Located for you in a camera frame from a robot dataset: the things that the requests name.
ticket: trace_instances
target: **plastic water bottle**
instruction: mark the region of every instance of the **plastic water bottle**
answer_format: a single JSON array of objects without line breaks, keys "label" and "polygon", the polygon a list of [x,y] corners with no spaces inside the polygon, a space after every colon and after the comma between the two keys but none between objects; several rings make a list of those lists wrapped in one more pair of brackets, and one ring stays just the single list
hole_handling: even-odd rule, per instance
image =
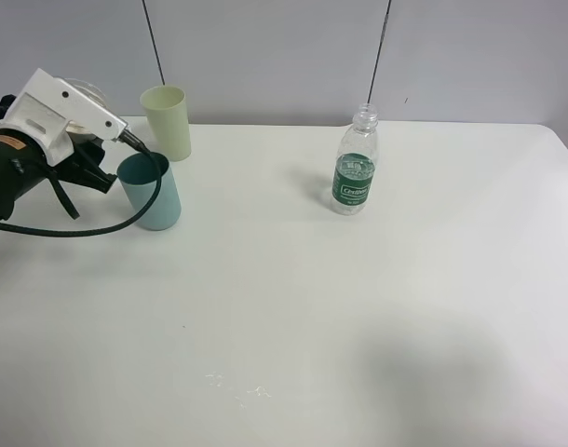
[{"label": "plastic water bottle", "polygon": [[352,121],[340,143],[331,188],[331,208],[345,216],[365,208],[379,158],[375,106],[362,104]]}]

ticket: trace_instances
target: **white wall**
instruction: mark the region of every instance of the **white wall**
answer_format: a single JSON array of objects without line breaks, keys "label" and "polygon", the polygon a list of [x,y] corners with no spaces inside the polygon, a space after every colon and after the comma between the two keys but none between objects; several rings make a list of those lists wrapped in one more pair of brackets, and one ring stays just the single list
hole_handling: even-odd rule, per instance
[{"label": "white wall", "polygon": [[0,0],[0,97],[38,67],[96,85],[123,115],[161,83],[141,1]]},{"label": "white wall", "polygon": [[147,0],[167,83],[204,123],[348,123],[386,0]]},{"label": "white wall", "polygon": [[394,0],[385,119],[541,123],[568,145],[568,0]]}]

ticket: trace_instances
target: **black cable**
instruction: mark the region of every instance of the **black cable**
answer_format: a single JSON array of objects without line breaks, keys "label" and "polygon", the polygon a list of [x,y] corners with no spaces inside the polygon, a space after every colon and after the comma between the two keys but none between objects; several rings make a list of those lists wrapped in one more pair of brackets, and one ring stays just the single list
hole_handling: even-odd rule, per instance
[{"label": "black cable", "polygon": [[107,235],[109,233],[113,233],[118,230],[122,230],[123,228],[127,228],[129,225],[137,222],[146,211],[150,209],[154,202],[156,201],[157,196],[160,194],[160,188],[162,187],[162,171],[160,170],[160,166],[158,165],[157,161],[152,156],[150,150],[145,147],[142,142],[137,141],[137,147],[134,149],[138,152],[141,152],[145,156],[147,156],[150,162],[154,165],[154,171],[156,172],[156,188],[152,193],[152,196],[147,201],[147,203],[137,211],[133,217],[125,220],[122,223],[118,223],[113,226],[107,226],[105,228],[97,228],[94,230],[80,230],[80,231],[57,231],[57,230],[42,230],[40,228],[30,228],[28,226],[18,226],[12,225],[10,223],[0,223],[0,230],[7,231],[9,233],[17,233],[20,235],[28,235],[28,236],[40,236],[40,237],[89,237],[89,236],[100,236],[100,235]]}]

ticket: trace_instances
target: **green bottle label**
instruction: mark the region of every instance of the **green bottle label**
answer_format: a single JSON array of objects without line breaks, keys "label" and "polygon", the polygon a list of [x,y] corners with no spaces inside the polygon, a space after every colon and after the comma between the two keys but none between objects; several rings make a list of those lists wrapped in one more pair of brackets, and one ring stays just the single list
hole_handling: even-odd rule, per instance
[{"label": "green bottle label", "polygon": [[361,154],[345,154],[338,158],[333,175],[333,197],[343,205],[364,203],[369,195],[375,165]]}]

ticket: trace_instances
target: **orange sticker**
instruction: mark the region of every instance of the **orange sticker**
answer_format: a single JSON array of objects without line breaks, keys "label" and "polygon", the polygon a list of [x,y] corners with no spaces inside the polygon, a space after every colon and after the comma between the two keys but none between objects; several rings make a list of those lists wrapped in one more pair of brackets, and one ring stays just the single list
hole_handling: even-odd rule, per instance
[{"label": "orange sticker", "polygon": [[17,138],[9,137],[8,135],[0,135],[0,142],[8,144],[9,146],[14,147],[18,151],[25,147],[25,143],[19,141]]}]

